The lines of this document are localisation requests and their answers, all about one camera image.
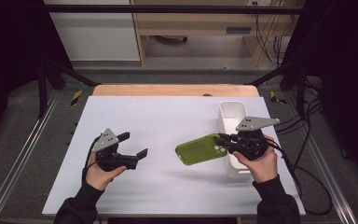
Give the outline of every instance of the gray floor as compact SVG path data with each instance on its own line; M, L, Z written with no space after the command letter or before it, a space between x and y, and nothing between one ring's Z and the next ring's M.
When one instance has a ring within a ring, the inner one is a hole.
M101 63L78 64L77 71L85 77L102 83L229 83L243 84L264 75L274 64L267 59L260 67L253 67L249 54L240 38L192 37L188 42L153 38L150 42L145 67L136 63ZM49 91L49 96L57 97L57 104L51 111L43 132L37 138L32 153L19 170L15 186L7 192L2 201L0 218L51 219L41 215L55 176L58 173L71 133L76 129L87 96L92 88L64 76L67 85L64 91ZM282 121L296 115L290 102L293 102L295 90L281 91L280 77L258 87L260 95L265 97L268 111L272 118ZM319 80L312 82L319 85ZM77 105L70 105L75 91L83 93ZM270 92L288 104L270 101ZM9 96L7 111L0 122L0 187L16 159L33 127L38 114L37 83L31 82L14 90ZM307 91L306 99L311 102L316 97ZM343 159L340 145L331 130L328 121L321 113L311 117L311 136L317 149L322 153L325 163L330 168L344 202L348 204L355 223L358 223L358 164L356 161ZM302 130L279 135L282 148L294 162L304 140ZM306 146L299 165L323 179L324 171L315 164L312 150L315 145ZM303 189L302 201L305 207L314 212L323 211L328 201L320 185L301 171L296 171ZM341 204L324 216L307 214L302 223L342 223ZM244 217L243 223L254 223L255 217Z

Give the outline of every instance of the white cabinet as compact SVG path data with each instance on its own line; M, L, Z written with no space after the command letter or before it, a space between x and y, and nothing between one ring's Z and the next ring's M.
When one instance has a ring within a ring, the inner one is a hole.
M128 0L45 0L51 5L129 5ZM50 13L71 61L140 61L130 13Z

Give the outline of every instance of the table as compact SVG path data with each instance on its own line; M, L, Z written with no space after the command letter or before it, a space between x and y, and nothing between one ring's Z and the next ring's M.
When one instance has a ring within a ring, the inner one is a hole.
M201 96L204 93L213 97ZM98 86L87 101L42 213L54 216L63 200L77 193L81 168L92 140L105 128L111 128L115 134L131 133L130 139L120 143L118 152L134 155L145 147L149 152L139 161L136 170L126 171L108 186L97 203L100 216L239 217L256 214L260 198L251 178L229 178L223 159L185 166L174 153L178 144L217 132L218 104L222 101L242 101L248 105L248 115L269 117L264 99L258 97L255 87ZM278 140L273 127L263 132ZM305 214L293 179L281 159L278 166L286 192L294 195L300 213Z

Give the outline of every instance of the white container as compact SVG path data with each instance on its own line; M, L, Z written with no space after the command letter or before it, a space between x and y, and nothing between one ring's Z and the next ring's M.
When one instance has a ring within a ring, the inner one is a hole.
M220 133L238 133L236 127L246 117L245 104L241 101L225 101L220 103L218 128ZM238 162L231 154L225 156L225 167L227 175L231 178L252 177L248 167Z

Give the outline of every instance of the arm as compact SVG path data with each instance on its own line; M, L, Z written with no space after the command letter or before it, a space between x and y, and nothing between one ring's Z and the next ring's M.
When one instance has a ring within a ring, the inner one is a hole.
M299 223L300 217L296 200L286 194L278 175L277 155L268 147L263 157L249 161L239 152L233 155L247 166L254 178L254 187L261 197L257 206L257 223Z
M54 224L92 223L98 216L95 205L104 193L107 185L126 170L125 166L111 172L105 172L95 163L95 153L91 153L86 183L83 183L75 198L66 199L54 218Z

